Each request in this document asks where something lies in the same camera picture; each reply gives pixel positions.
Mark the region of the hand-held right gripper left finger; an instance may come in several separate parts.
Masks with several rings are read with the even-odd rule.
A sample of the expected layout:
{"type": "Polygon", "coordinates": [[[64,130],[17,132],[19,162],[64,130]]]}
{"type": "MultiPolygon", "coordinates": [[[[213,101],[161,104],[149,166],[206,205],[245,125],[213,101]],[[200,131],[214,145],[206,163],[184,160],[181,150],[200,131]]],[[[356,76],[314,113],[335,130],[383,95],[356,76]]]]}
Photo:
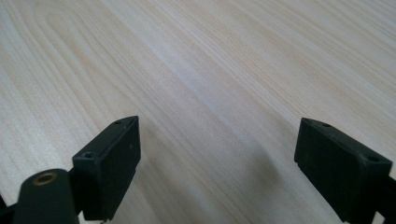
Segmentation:
{"type": "Polygon", "coordinates": [[[87,220],[111,220],[141,159],[139,117],[112,122],[73,156],[72,190],[87,220]]]}

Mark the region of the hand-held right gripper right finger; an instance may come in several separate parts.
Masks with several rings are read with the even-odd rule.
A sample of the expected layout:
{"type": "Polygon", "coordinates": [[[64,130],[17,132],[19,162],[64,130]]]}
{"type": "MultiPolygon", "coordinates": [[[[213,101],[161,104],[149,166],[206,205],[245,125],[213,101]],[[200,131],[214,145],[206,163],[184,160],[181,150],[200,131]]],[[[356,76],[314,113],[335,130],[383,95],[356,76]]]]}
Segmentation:
{"type": "Polygon", "coordinates": [[[380,214],[393,221],[392,161],[332,125],[301,119],[294,161],[348,223],[371,223],[380,214]]]}

